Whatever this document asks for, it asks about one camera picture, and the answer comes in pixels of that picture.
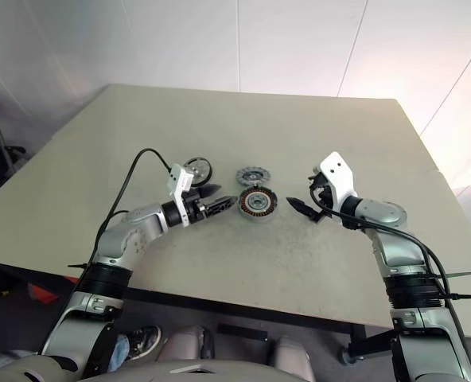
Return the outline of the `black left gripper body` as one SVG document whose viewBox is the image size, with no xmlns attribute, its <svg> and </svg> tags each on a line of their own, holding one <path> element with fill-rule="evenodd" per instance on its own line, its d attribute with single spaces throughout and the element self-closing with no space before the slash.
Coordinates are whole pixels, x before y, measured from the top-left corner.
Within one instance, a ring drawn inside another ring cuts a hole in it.
<svg viewBox="0 0 471 382">
<path fill-rule="evenodd" d="M 190 189 L 184 192 L 184 206 L 190 224 L 195 224 L 207 218 L 203 198 L 204 192 L 199 189 Z"/>
</svg>

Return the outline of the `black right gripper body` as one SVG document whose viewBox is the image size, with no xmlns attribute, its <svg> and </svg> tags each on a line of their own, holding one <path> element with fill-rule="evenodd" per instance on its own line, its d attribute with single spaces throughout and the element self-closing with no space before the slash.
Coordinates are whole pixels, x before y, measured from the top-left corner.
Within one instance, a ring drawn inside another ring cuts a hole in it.
<svg viewBox="0 0 471 382">
<path fill-rule="evenodd" d="M 312 188 L 312 200 L 324 212 L 324 217 L 333 217 L 333 195 L 331 186 L 326 177 L 325 186 L 323 188 Z"/>
</svg>

